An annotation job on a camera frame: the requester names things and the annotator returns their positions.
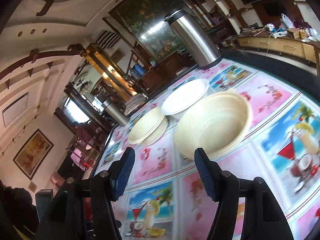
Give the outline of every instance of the blue container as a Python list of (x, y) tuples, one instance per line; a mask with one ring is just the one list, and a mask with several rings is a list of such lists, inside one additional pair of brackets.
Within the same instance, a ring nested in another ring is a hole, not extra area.
[(146, 73), (143, 67), (141, 67), (138, 63), (134, 64), (133, 67), (141, 76), (143, 76)]
[(134, 68), (130, 69), (130, 75), (132, 75), (135, 79), (139, 79), (141, 77), (140, 74)]

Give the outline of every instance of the white bag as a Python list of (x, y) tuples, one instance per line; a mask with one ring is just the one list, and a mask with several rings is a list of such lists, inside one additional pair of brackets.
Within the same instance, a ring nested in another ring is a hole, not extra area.
[(289, 19), (289, 17), (287, 15), (284, 15), (283, 13), (281, 14), (282, 17), (282, 21), (285, 24), (285, 26), (287, 26), (288, 29), (290, 28), (295, 28), (293, 22)]

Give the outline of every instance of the cardboard box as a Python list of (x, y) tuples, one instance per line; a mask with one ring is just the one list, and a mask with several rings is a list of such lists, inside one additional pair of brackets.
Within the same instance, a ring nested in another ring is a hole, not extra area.
[(290, 28), (287, 29), (288, 36), (292, 37), (294, 39), (297, 39), (300, 37), (300, 29), (299, 28)]

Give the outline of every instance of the thermos lid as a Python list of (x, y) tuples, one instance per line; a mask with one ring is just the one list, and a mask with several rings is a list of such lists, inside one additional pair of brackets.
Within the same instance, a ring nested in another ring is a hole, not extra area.
[(176, 20), (178, 20), (179, 18), (181, 18), (182, 16), (188, 14), (185, 10), (179, 10), (179, 9), (174, 9), (173, 11), (171, 11), (170, 13), (168, 13), (165, 16), (165, 21), (169, 23), (169, 25), (171, 25), (172, 23), (174, 23)]

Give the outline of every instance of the drawer handle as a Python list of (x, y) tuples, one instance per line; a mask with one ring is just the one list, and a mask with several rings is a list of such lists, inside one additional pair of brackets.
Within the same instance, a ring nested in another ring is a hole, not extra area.
[(296, 49), (297, 47), (290, 47), (288, 45), (283, 45), (284, 47), (288, 47), (288, 48), (291, 48), (291, 49)]

